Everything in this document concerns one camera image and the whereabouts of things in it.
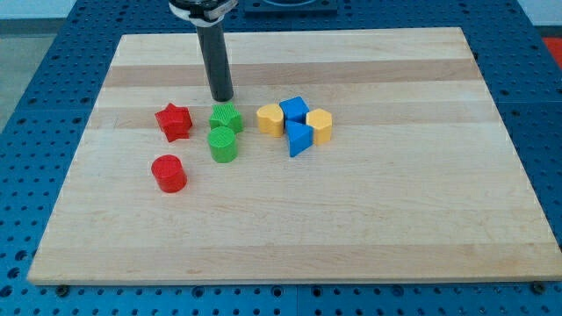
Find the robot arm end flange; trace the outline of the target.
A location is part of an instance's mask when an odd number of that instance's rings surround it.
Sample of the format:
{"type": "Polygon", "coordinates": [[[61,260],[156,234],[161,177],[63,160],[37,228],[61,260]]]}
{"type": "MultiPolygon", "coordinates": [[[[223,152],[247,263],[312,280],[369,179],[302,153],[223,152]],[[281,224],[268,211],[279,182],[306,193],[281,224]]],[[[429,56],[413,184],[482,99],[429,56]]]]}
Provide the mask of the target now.
{"type": "Polygon", "coordinates": [[[193,24],[219,21],[237,5],[237,0],[169,0],[170,10],[193,24]]]}

